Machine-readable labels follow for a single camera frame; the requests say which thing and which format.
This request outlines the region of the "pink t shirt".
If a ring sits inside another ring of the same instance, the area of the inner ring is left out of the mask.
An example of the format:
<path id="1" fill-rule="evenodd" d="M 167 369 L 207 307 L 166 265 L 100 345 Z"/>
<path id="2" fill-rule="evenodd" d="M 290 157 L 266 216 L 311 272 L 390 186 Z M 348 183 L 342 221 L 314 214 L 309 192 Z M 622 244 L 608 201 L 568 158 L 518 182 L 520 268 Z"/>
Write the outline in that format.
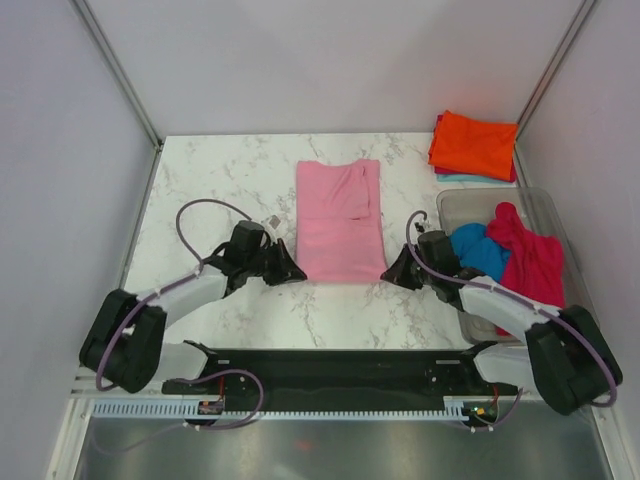
<path id="1" fill-rule="evenodd" d="M 297 164 L 296 260 L 311 282 L 376 283 L 387 269 L 380 169 L 371 159 Z"/>

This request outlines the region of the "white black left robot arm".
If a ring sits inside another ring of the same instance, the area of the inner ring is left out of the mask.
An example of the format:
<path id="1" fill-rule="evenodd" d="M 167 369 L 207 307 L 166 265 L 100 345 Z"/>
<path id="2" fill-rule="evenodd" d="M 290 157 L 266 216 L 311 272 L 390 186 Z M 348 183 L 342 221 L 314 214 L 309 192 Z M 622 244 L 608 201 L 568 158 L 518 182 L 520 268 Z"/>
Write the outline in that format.
<path id="1" fill-rule="evenodd" d="M 303 282 L 307 275 L 279 239 L 241 247 L 228 241 L 187 275 L 144 293 L 107 294 L 79 353 L 95 373 L 98 391 L 143 389 L 156 374 L 168 326 L 209 303 L 225 299 L 260 278 L 271 287 Z"/>

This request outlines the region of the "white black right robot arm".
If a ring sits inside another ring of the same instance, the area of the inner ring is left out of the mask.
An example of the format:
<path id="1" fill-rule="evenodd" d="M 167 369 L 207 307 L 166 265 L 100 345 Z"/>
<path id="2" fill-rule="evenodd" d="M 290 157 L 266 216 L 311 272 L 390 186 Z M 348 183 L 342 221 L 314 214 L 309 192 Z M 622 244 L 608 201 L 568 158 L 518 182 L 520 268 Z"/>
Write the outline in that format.
<path id="1" fill-rule="evenodd" d="M 403 246 L 381 280 L 408 290 L 428 286 L 441 302 L 493 323 L 520 343 L 477 347 L 457 371 L 465 391 L 477 394 L 492 383 L 509 384 L 537 393 L 562 415 L 617 401 L 621 374 L 588 310 L 536 303 L 475 268 L 447 274 L 427 265 L 411 244 Z"/>

